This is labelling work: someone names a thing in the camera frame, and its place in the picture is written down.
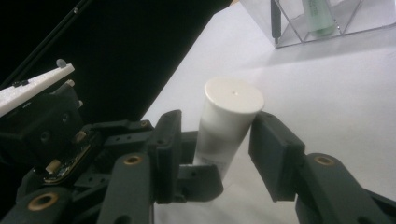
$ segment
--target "transparent container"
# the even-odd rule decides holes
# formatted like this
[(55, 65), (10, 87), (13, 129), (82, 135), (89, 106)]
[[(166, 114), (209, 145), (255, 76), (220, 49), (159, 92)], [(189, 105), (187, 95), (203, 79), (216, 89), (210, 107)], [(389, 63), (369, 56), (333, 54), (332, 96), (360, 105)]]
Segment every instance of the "transparent container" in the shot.
[(395, 0), (240, 0), (276, 48), (390, 27)]

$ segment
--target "white cylindrical object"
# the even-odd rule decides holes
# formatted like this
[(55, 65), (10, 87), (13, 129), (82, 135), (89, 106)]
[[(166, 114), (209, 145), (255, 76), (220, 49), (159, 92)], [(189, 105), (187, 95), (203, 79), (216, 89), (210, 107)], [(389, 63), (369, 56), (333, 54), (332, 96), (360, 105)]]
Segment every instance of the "white cylindrical object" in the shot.
[(222, 179), (264, 99), (255, 87), (231, 77), (210, 79), (205, 95), (194, 164), (216, 164)]

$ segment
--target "white tabletop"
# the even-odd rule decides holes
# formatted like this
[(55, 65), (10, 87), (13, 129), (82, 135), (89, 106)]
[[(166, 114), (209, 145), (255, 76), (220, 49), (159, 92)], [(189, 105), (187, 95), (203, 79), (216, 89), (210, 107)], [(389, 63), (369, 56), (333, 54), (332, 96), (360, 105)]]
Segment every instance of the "white tabletop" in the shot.
[[(216, 14), (143, 119), (180, 109), (198, 130), (204, 85), (244, 79), (306, 144), (339, 159), (361, 185), (396, 200), (396, 27), (274, 49), (239, 3)], [(293, 202), (273, 203), (248, 155), (248, 137), (206, 205), (155, 206), (159, 223), (298, 223)]]

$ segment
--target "black background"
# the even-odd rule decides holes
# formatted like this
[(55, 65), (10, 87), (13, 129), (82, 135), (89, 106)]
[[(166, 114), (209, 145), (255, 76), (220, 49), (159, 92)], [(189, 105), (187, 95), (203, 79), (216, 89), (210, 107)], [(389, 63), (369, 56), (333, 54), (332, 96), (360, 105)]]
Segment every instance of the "black background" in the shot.
[[(22, 63), (77, 0), (2, 1), (0, 83)], [(212, 15), (231, 0), (94, 0), (22, 79), (62, 58), (84, 106), (85, 123), (140, 120)], [(25, 168), (0, 167), (0, 217), (12, 206)]]

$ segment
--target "white surface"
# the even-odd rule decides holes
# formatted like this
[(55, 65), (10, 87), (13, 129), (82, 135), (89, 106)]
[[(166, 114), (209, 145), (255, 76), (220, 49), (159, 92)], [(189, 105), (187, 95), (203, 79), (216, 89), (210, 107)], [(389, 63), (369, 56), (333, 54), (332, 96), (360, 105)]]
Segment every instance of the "white surface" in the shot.
[[(264, 95), (264, 110), (306, 144), (339, 159), (365, 188), (396, 200), (396, 29), (274, 49), (240, 4), (215, 15), (144, 119), (181, 109), (198, 130), (204, 85), (238, 77)], [(272, 203), (242, 144), (211, 204), (156, 205), (160, 223), (298, 223), (294, 203)]]
[(232, 77), (208, 80), (205, 96), (193, 163), (215, 164), (224, 178), (264, 99), (254, 86)]
[(72, 64), (29, 79), (29, 84), (0, 91), (0, 118), (74, 71)]

